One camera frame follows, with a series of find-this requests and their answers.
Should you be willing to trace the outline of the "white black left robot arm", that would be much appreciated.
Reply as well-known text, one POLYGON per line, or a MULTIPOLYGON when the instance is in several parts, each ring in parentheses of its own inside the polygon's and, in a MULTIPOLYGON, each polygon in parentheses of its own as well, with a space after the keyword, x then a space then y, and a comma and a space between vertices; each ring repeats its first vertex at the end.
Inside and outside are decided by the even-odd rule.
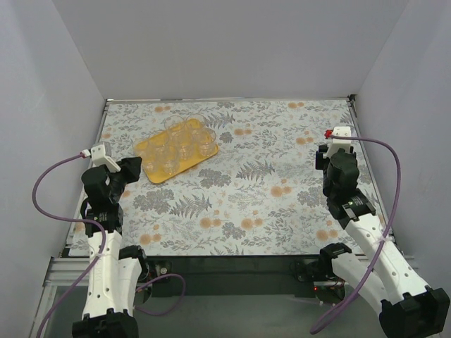
POLYGON ((127 184, 140 178, 142 159, 124 158, 118 169, 106 165, 81 177, 85 200, 80 215, 89 246, 88 293, 82 319, 73 323, 73 337, 138 337, 132 314, 135 289, 149 266, 141 246, 121 247, 123 209, 119 204, 127 184))

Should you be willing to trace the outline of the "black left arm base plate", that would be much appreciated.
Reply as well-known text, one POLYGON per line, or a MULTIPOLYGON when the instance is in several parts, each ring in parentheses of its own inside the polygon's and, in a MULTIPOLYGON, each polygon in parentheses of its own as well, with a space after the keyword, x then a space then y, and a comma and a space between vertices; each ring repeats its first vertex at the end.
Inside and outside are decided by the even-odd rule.
MULTIPOLYGON (((120 260, 118 281, 121 301, 131 307, 135 299, 135 290, 141 284, 160 276, 160 267, 158 265, 151 266, 150 268, 147 266, 142 268, 137 258, 120 260)), ((175 296, 174 285, 174 282, 171 282, 168 278, 164 278, 145 287, 144 293, 152 295, 155 298, 175 296)))

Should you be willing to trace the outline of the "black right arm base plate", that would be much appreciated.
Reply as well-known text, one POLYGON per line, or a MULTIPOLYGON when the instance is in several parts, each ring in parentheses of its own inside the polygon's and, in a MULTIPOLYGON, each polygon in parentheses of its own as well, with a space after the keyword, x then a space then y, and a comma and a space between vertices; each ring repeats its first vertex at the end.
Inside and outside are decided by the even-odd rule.
POLYGON ((319 301, 332 306, 345 299, 346 282, 325 268, 318 258, 295 261, 290 269, 298 282, 311 285, 310 289, 319 301))

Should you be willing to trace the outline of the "yellow plastic tray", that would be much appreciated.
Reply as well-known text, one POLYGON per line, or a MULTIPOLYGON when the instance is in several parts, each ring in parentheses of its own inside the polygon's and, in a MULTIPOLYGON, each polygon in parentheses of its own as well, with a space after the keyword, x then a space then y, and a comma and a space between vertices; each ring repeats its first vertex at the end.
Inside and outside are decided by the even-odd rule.
MULTIPOLYGON (((159 134, 161 132, 167 132, 167 131, 165 129, 163 131, 157 132, 156 134, 159 134)), ((208 156, 208 157, 202 156, 199 153, 199 150, 198 150, 198 147, 197 147, 197 141, 196 141, 197 132, 196 133, 190 132, 188 130, 187 126, 186 126, 186 130, 183 130, 183 131, 180 131, 180 132, 189 132, 193 136, 193 139, 194 139, 194 153, 193 153, 192 158, 190 158, 188 160, 182 160, 180 158, 180 154, 179 154, 180 167, 179 167, 177 173, 174 174, 174 175, 167 175, 167 174, 165 174, 165 172, 162 170, 162 167, 161 167, 161 163, 160 163, 160 159, 159 159, 161 156, 157 156, 157 161, 159 162, 159 169, 155 173, 152 173, 152 174, 148 174, 148 173, 146 173, 144 171, 145 175, 148 177, 150 182, 152 182, 154 184, 163 183, 163 182, 169 180, 170 178, 172 178, 172 177, 174 177, 174 176, 176 176, 176 175, 178 175, 180 173, 183 173, 186 170, 189 170, 189 169, 195 167, 196 165, 198 165, 201 162, 207 160, 208 158, 211 158, 212 156, 215 156, 218 153, 219 147, 218 147, 217 142, 216 142, 216 148, 215 148, 214 154, 211 155, 211 156, 208 156)), ((153 134, 152 136, 146 138, 146 139, 149 140, 150 145, 152 145, 151 142, 150 142, 150 139, 153 136, 155 136, 156 134, 153 134)), ((173 146, 175 146, 177 148, 177 146, 175 144, 175 136, 171 139, 171 145, 173 145, 173 146)))

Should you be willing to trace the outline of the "clear drinking glass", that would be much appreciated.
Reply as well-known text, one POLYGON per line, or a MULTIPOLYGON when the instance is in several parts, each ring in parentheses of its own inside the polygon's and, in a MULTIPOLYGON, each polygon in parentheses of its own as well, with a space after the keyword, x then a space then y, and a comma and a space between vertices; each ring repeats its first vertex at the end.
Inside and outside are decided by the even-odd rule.
POLYGON ((156 134, 150 139, 152 148, 156 156, 162 156, 171 145, 171 139, 167 132, 156 134))

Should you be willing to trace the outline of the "floral patterned table mat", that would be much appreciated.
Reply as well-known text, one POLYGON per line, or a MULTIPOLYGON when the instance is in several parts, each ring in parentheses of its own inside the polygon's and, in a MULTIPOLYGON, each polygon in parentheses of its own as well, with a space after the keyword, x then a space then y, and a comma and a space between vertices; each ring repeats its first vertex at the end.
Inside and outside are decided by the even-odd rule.
POLYGON ((348 102, 179 101, 112 103, 101 130, 114 158, 163 129, 200 114, 218 153, 161 184, 142 175, 121 198, 123 246, 149 256, 316 254, 342 242, 360 248, 328 212, 314 167, 324 132, 354 126, 348 102))

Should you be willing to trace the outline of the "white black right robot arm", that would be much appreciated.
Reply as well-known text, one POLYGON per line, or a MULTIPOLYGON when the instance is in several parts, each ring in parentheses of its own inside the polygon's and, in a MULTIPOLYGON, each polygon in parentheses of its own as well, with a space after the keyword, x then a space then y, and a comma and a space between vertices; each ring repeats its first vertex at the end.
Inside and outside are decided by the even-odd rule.
POLYGON ((357 186, 359 169, 352 146, 340 142, 320 145, 315 167, 323 173, 323 194, 330 214, 370 262, 364 265, 342 243, 321 250, 325 270, 354 291, 327 311, 311 334, 323 330, 358 296, 372 307, 387 337, 430 337, 442 332, 450 298, 444 289, 434 289, 420 277, 388 238, 376 209, 357 186))

